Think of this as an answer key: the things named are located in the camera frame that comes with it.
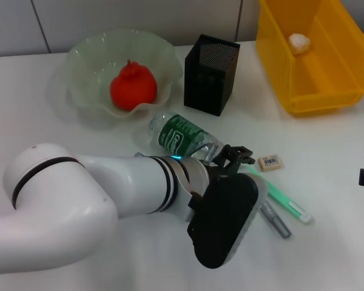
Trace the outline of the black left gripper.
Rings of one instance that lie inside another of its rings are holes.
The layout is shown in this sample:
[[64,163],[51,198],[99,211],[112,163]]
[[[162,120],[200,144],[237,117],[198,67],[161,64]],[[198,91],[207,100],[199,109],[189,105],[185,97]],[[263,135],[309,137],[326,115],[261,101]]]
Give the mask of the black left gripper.
[[255,164],[253,152],[244,146],[225,145],[221,151],[222,157],[216,157],[207,167],[209,181],[221,176],[236,174],[241,164]]

